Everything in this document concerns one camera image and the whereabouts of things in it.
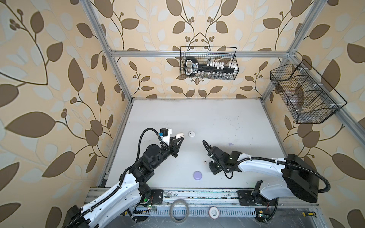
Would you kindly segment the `white earbud charging case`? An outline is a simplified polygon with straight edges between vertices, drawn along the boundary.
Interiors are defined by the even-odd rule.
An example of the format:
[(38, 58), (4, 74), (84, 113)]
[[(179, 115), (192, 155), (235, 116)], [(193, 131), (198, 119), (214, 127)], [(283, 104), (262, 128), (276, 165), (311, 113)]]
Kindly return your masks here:
[(189, 137), (194, 138), (196, 136), (196, 133), (194, 131), (190, 131), (188, 135)]

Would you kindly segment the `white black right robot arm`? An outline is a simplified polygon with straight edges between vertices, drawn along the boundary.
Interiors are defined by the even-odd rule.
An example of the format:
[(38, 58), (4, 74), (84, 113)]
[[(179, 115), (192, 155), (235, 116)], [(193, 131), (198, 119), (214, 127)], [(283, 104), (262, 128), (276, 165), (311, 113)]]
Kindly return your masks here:
[(316, 203), (318, 194), (327, 193), (331, 189), (330, 182), (297, 155), (270, 159), (238, 151), (228, 154), (206, 141), (202, 144), (211, 158), (209, 167), (214, 175), (224, 173), (227, 179), (232, 179), (235, 173), (250, 172), (270, 177), (256, 182), (251, 193), (252, 201), (256, 204), (286, 197)]

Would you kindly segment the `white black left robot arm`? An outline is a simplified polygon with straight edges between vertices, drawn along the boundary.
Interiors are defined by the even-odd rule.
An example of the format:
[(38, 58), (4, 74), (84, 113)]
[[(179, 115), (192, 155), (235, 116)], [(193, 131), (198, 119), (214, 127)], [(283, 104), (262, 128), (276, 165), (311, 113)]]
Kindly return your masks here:
[(143, 133), (148, 131), (156, 134), (159, 144), (149, 145), (144, 153), (138, 147), (135, 163), (124, 170), (114, 186), (81, 208), (73, 206), (67, 212), (65, 228), (104, 228), (123, 212), (150, 198), (147, 182), (169, 156), (178, 156), (184, 134), (171, 136), (172, 130), (166, 128), (159, 132), (147, 128)]

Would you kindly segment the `purple round disc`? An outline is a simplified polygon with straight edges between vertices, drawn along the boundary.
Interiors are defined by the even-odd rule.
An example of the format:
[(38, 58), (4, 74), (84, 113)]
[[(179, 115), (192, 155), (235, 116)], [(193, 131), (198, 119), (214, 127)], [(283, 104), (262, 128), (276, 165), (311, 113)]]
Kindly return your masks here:
[(195, 171), (193, 173), (193, 178), (196, 180), (196, 181), (199, 181), (202, 179), (202, 173), (200, 171)]

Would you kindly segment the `grey tape roll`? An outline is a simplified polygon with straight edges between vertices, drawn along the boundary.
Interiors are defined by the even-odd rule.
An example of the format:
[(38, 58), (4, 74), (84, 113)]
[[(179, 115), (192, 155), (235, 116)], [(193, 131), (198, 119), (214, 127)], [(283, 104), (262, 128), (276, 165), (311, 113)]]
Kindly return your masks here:
[(168, 215), (174, 223), (184, 223), (190, 215), (190, 209), (187, 202), (184, 199), (175, 200), (170, 205)]

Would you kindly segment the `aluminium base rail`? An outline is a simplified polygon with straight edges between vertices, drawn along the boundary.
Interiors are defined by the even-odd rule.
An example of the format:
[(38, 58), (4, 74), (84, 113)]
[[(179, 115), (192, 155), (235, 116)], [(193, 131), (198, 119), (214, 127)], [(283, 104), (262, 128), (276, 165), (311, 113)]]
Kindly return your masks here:
[(262, 205), (256, 204), (251, 190), (240, 189), (152, 189), (150, 198), (129, 209), (133, 216), (168, 217), (170, 205), (177, 199), (184, 199), (190, 209), (189, 217), (209, 217), (210, 207), (217, 207), (220, 216), (233, 218), (267, 219), (280, 209), (298, 209), (316, 212), (317, 203), (307, 203), (295, 198), (281, 198)]

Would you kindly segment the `black socket set rail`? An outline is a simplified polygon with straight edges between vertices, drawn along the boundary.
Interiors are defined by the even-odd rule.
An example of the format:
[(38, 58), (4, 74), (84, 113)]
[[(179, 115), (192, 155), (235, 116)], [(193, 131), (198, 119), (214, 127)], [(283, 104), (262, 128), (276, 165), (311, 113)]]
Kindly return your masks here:
[(234, 76), (238, 74), (239, 68), (235, 63), (226, 65), (224, 62), (211, 62), (206, 61), (204, 64), (203, 60), (198, 61), (196, 58), (187, 57), (182, 65), (184, 74), (187, 76), (210, 76), (210, 75), (222, 75), (222, 76)]

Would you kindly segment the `yellow handled screwdriver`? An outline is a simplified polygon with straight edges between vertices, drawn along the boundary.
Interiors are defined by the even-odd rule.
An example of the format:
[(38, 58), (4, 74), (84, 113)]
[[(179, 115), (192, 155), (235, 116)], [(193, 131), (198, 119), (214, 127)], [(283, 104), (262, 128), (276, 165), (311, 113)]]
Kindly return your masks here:
[(296, 213), (296, 214), (288, 214), (287, 216), (289, 217), (312, 217), (312, 216), (316, 216), (317, 214), (313, 211), (310, 212), (301, 212), (301, 213)]

